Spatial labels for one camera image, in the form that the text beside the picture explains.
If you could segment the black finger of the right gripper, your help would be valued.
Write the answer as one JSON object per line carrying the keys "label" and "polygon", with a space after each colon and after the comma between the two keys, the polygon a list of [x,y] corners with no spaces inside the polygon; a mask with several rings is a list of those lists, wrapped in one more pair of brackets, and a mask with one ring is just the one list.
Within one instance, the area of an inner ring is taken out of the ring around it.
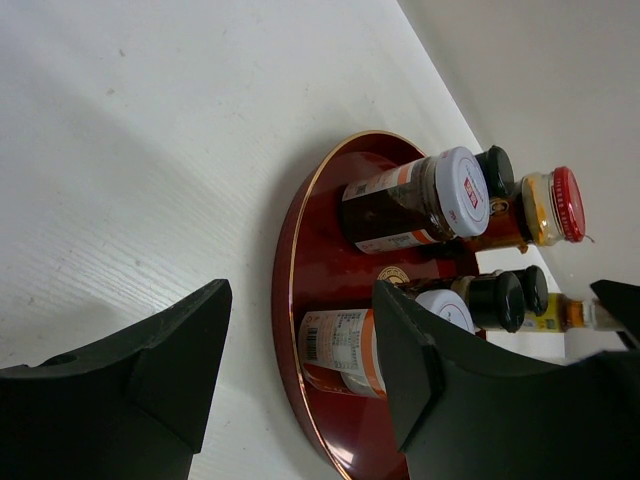
{"label": "black finger of the right gripper", "polygon": [[621,325],[618,336],[627,349],[639,348],[639,287],[612,280],[590,284],[604,309]]}

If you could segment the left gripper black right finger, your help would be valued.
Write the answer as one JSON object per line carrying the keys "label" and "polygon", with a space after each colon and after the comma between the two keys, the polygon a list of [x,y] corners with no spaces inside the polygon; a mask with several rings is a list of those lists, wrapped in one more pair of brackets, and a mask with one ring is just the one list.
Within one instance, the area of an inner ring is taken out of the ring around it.
{"label": "left gripper black right finger", "polygon": [[635,479],[639,348],[557,365],[373,288],[392,426],[413,479]]}

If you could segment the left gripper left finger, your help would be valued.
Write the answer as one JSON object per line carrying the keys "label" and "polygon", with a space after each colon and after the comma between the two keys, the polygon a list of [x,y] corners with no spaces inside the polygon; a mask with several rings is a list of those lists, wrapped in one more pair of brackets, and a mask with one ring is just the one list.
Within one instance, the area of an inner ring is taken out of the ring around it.
{"label": "left gripper left finger", "polygon": [[1,372],[5,479],[185,479],[232,305],[225,279],[84,347]]}

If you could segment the beige cap yellow bottle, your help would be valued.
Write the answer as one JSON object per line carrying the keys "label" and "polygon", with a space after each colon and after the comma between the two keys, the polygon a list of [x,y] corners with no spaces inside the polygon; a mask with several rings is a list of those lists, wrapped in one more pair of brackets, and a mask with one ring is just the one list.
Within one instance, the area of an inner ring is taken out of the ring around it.
{"label": "beige cap yellow bottle", "polygon": [[566,333],[570,329],[596,329],[592,301],[574,300],[562,293],[550,293],[546,310],[541,314],[526,313],[521,331],[533,333]]}

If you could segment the red lid sauce jar back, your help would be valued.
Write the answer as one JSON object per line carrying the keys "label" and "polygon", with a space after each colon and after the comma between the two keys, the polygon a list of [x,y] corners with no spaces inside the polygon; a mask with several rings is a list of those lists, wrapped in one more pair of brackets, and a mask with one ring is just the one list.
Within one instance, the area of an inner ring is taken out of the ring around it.
{"label": "red lid sauce jar back", "polygon": [[530,173],[510,195],[494,197],[485,232],[465,241],[474,252],[529,246],[551,247],[560,241],[580,243],[586,237],[586,216],[573,171],[561,166],[550,173]]}

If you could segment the white lid pink jar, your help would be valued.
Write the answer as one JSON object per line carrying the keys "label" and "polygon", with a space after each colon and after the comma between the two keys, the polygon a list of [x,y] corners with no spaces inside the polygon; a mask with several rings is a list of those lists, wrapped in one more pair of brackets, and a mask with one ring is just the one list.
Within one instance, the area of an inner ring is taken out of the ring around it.
{"label": "white lid pink jar", "polygon": [[318,390],[387,398],[371,308],[307,312],[298,356],[304,377]]}

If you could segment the small black cap spice bottle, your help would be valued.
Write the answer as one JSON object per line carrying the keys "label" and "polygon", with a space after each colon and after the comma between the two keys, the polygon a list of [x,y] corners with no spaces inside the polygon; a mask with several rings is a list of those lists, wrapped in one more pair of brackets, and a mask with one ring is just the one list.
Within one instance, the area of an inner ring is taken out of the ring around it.
{"label": "small black cap spice bottle", "polygon": [[481,167],[489,196],[507,198],[511,195],[515,178],[511,160],[500,146],[493,145],[488,150],[475,155]]}

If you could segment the white lid dark jar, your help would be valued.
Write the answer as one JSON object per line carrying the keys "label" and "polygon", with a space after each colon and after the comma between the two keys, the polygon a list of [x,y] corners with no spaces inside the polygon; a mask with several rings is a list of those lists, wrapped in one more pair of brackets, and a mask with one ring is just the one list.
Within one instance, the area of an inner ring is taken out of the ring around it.
{"label": "white lid dark jar", "polygon": [[340,203],[344,236],[366,254],[480,236],[489,216],[482,168],[465,147],[353,181]]}

